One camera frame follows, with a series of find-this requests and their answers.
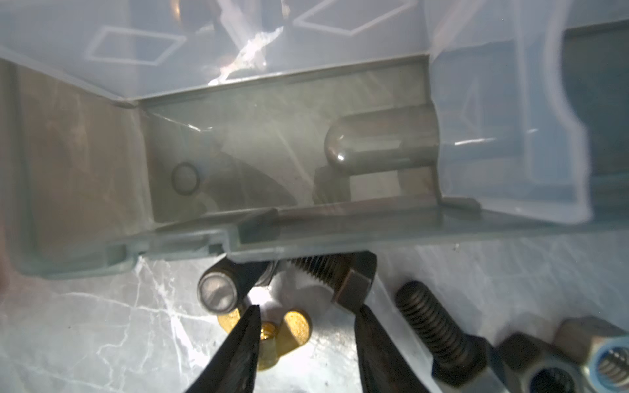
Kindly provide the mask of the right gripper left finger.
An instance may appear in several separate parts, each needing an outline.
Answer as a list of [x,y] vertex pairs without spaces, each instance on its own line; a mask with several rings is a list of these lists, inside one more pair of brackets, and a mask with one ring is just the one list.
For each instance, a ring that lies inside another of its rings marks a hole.
[[250,306],[187,392],[253,392],[260,333],[260,306]]

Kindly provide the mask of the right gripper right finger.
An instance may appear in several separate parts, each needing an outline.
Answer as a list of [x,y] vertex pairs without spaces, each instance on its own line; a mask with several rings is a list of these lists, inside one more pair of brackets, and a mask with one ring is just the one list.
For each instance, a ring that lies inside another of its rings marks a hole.
[[429,392],[367,305],[355,315],[355,343],[363,392]]

